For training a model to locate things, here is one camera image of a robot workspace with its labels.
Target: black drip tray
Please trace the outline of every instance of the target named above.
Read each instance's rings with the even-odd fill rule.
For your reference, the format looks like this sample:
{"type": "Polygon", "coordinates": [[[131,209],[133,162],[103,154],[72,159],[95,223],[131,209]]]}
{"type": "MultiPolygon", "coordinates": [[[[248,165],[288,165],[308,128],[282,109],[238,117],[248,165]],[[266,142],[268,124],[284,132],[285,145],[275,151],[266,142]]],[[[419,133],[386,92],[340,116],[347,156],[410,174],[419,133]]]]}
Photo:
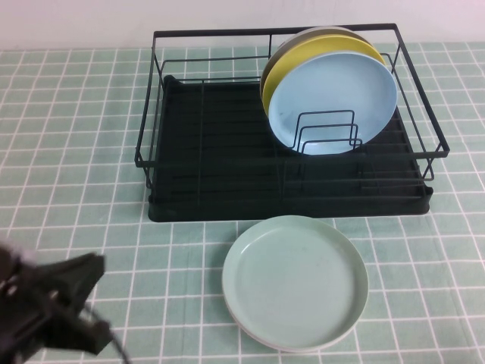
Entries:
{"type": "Polygon", "coordinates": [[[396,110],[386,128],[328,159],[288,150],[273,136],[258,83],[164,79],[149,217],[153,221],[245,220],[421,214],[433,190],[414,160],[352,155],[412,153],[396,110]]]}

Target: light blue plate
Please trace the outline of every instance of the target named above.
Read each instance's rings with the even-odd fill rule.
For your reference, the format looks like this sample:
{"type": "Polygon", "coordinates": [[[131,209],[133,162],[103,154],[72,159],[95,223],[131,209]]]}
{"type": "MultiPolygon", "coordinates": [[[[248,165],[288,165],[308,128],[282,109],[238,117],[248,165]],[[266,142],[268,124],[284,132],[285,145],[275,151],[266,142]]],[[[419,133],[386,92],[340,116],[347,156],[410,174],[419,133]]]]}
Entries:
{"type": "Polygon", "coordinates": [[[393,116],[396,103],[396,83],[386,66],[360,53],[331,52],[286,75],[271,98],[269,120],[276,138],[297,152],[338,154],[354,148],[351,138],[366,143],[378,135],[393,116]],[[302,115],[296,130],[299,114],[336,110],[349,111],[302,115]],[[353,124],[358,128],[350,126],[350,110],[355,112],[353,124]],[[311,127],[317,125],[336,126],[311,127]]]}
{"type": "Polygon", "coordinates": [[[234,320],[278,350],[305,352],[344,337],[368,296],[364,262],[328,224],[302,216],[265,220],[230,248],[222,288],[234,320]]]}

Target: metal wire rack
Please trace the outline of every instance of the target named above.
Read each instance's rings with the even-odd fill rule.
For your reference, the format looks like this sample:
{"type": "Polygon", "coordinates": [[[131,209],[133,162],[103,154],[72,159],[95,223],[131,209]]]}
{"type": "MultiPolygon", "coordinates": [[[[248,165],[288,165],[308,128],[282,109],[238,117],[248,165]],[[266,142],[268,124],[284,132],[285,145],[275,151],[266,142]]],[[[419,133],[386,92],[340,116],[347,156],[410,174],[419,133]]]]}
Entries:
{"type": "Polygon", "coordinates": [[[175,77],[165,71],[174,64],[186,69],[187,64],[198,62],[268,59],[275,36],[307,28],[155,32],[135,156],[136,166],[144,170],[146,186],[152,190],[149,217],[190,221],[283,214],[425,213],[433,193],[425,184],[434,179],[432,162],[446,157],[449,146],[399,30],[395,24],[344,27],[357,32],[391,31],[396,38],[395,53],[381,54],[396,79],[402,102],[384,130],[365,144],[357,137],[359,126],[353,110],[323,110],[301,113],[293,146],[283,146],[272,134],[262,108],[258,73],[175,77]],[[267,51],[263,55],[159,58],[157,39],[233,36],[266,36],[267,51]],[[398,66],[410,75],[406,83],[398,75],[398,66]],[[405,91],[408,80],[413,82],[411,91],[405,91]],[[410,92],[418,96],[427,120],[414,117],[406,95],[410,92]],[[335,114],[348,116],[349,122],[312,126],[303,122],[308,116],[331,121],[335,114]],[[305,130],[326,127],[348,128],[349,137],[302,142],[305,130]],[[349,143],[352,150],[339,155],[304,155],[301,152],[308,143],[349,143]]]}

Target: black cable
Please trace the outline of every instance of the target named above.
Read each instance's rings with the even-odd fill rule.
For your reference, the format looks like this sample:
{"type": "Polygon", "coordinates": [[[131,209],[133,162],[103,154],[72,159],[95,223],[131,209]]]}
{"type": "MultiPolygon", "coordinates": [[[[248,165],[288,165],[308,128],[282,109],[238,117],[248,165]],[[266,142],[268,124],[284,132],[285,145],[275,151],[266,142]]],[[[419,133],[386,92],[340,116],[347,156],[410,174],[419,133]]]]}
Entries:
{"type": "MultiPolygon", "coordinates": [[[[91,314],[92,317],[94,317],[96,320],[104,321],[101,315],[99,315],[99,313],[95,309],[93,309],[92,307],[89,307],[87,304],[84,305],[84,310],[89,314],[91,314]]],[[[131,359],[128,356],[128,353],[123,348],[123,344],[118,340],[117,336],[114,334],[113,331],[110,330],[110,334],[111,334],[111,340],[113,341],[113,345],[116,351],[120,354],[121,358],[123,358],[124,364],[132,364],[131,359]]]]}

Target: tiled countertop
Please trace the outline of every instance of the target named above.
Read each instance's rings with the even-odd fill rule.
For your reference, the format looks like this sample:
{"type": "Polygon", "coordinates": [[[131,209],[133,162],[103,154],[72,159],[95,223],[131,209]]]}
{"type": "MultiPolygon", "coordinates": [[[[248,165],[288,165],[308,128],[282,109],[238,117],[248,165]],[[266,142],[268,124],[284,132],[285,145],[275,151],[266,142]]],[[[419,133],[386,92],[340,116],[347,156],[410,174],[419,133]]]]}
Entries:
{"type": "MultiPolygon", "coordinates": [[[[0,236],[40,262],[105,254],[91,301],[140,364],[483,362],[485,42],[409,50],[452,152],[434,162],[431,213],[328,220],[361,252],[371,285],[356,329],[329,349],[278,353],[228,314],[222,264],[253,221],[148,220],[133,163],[148,49],[0,52],[0,236]]],[[[110,347],[33,358],[80,360],[118,362],[110,347]]]]}

